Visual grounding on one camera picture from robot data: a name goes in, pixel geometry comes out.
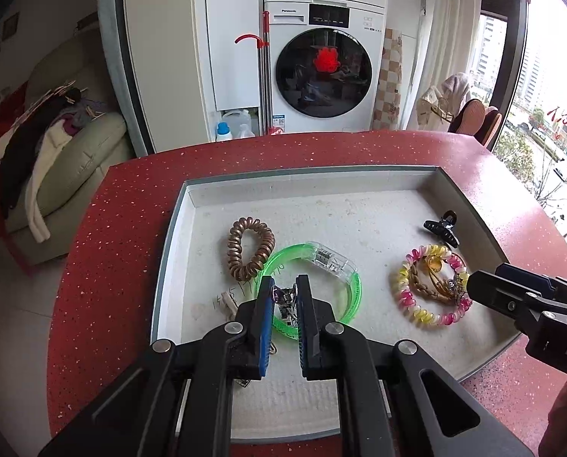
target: speckled countertop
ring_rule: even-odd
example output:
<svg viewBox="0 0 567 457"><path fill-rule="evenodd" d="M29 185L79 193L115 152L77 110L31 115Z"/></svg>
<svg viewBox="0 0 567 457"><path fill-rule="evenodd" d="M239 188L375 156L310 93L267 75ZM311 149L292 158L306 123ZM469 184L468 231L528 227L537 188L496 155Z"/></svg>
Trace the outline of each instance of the speckled countertop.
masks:
<svg viewBox="0 0 567 457"><path fill-rule="evenodd" d="M509 261L567 277L567 244L539 205L473 137L429 132L288 134L204 144L111 168L68 256L48 346L47 403L57 433L149 343L163 243L187 179L281 168L441 166ZM567 376L524 352L522 337L464 386L532 450ZM233 446L232 456L339 455L338 437Z"/></svg>

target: parked car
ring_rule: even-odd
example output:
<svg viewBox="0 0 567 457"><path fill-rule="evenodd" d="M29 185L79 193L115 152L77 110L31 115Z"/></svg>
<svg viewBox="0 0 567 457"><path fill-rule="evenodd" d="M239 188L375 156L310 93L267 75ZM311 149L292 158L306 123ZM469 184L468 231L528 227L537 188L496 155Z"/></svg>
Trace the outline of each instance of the parked car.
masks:
<svg viewBox="0 0 567 457"><path fill-rule="evenodd" d="M541 132L541 130L533 129L529 132L529 135L531 136L531 139L540 145L554 161L563 160L563 153L561 150L554 141Z"/></svg>
<svg viewBox="0 0 567 457"><path fill-rule="evenodd" d="M565 215L562 213L560 208L553 208L545 210L546 214L552 220L556 229L561 233L563 237L567 237L567 222L565 221Z"/></svg>
<svg viewBox="0 0 567 457"><path fill-rule="evenodd" d="M563 182L567 182L567 161L559 161L554 165L554 173L558 175Z"/></svg>

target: beige sofa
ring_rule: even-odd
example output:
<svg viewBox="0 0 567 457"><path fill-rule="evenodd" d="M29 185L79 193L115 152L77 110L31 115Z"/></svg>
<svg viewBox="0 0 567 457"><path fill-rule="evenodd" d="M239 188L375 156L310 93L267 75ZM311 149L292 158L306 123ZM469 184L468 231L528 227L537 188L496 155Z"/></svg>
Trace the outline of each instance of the beige sofa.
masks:
<svg viewBox="0 0 567 457"><path fill-rule="evenodd" d="M64 42L34 68L28 81L26 107L49 89L71 79L76 79L75 87L88 88L88 98L116 108L98 29ZM51 233L51 238L41 244L28 227L24 187L17 207L9 213L6 228L30 264L69 251L108 168L134 157L126 132L123 117L117 112L107 113L88 124L64 148L38 192L38 206Z"/></svg>

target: front-loading washer door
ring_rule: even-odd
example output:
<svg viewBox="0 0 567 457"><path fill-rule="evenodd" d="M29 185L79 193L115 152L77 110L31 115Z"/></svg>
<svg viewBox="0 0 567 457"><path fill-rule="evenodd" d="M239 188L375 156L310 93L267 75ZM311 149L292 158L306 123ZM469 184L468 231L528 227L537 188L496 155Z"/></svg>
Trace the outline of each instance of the front-loading washer door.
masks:
<svg viewBox="0 0 567 457"><path fill-rule="evenodd" d="M364 47L347 33L328 27L292 39L275 67L283 99L316 118L338 117L354 109L368 93L372 78Z"/></svg>

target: white tray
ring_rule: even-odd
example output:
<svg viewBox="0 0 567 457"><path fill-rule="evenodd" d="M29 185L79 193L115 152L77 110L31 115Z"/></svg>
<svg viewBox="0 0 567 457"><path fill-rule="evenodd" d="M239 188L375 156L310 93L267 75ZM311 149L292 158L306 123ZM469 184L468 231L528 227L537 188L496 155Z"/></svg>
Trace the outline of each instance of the white tray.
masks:
<svg viewBox="0 0 567 457"><path fill-rule="evenodd" d="M234 281L226 266L226 240L233 222L252 216L266 222L276 250L316 241L359 268L363 296L351 325L367 338L394 344L417 341L461 380L497 356L516 337L511 320L474 304L459 323L421 329L402 315L392 291L406 254L438 244L423 228L448 209L457 213L458 253L468 270L494 271L506 258L484 222L450 178L437 167L356 166L299 169L187 181L172 216L156 292L152 340L180 344L203 337L226 322L217 298L233 290L251 299L249 284ZM255 250L244 236L248 254ZM311 264L296 261L276 275L291 286L307 273L313 296L328 300L339 317L345 286ZM438 303L420 301L432 311ZM298 343L273 333L277 353L261 381L235 387L231 437L266 443L331 435L339 431L336 383L304 380Z"/></svg>

